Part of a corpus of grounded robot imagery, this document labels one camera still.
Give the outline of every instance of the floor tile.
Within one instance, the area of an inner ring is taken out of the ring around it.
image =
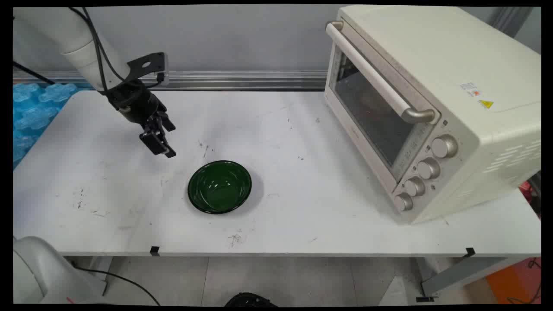
[[[137,282],[161,305],[199,306],[207,257],[114,257],[110,272]],[[114,304],[153,305],[140,288],[112,276],[104,297]]]
[[[356,305],[345,258],[211,257],[202,305],[222,307],[240,292],[279,307]]]
[[[379,307],[391,305],[408,305],[407,292],[403,277],[395,276],[378,303]]]
[[[403,277],[409,304],[420,296],[420,273],[414,258],[353,258],[351,269],[358,306],[378,305],[395,276]]]
[[[441,292],[436,302],[438,304],[497,304],[497,299],[486,278],[482,278],[461,288]]]

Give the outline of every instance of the sticker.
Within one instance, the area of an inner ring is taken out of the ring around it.
[[[479,100],[478,102],[483,104],[487,109],[490,109],[493,105],[493,101]]]
[[[467,94],[471,95],[472,97],[480,96],[480,94],[482,94],[482,92],[472,82],[463,83],[463,84],[460,85],[460,87],[463,90],[465,90],[467,92]]]

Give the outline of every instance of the blue packing material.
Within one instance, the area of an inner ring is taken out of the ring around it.
[[[18,131],[13,132],[13,169],[15,169],[37,139],[38,137],[27,136]]]
[[[37,102],[32,98],[30,92],[14,92],[13,93],[13,108],[17,112],[23,112],[34,107]]]
[[[56,107],[62,109],[69,97],[78,92],[77,86],[73,83],[62,85],[60,83],[48,86],[38,99],[45,107]]]
[[[82,88],[56,83],[41,89],[36,83],[13,86],[13,168],[30,150],[71,95]]]

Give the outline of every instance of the oven glass window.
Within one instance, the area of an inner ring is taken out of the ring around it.
[[[399,181],[410,164],[406,159],[413,153],[406,145],[414,132],[424,134],[428,126],[403,121],[337,46],[332,70],[329,87]]]

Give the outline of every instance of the oven knob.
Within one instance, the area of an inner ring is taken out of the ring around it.
[[[419,177],[411,177],[405,182],[405,190],[410,196],[424,194],[424,183]]]
[[[457,153],[457,142],[449,134],[436,137],[432,141],[432,153],[438,158],[451,158]]]
[[[433,179],[440,175],[440,165],[433,158],[426,158],[416,165],[419,175],[424,179]]]
[[[413,208],[413,200],[411,200],[411,197],[407,193],[396,195],[394,204],[399,211],[408,211]]]

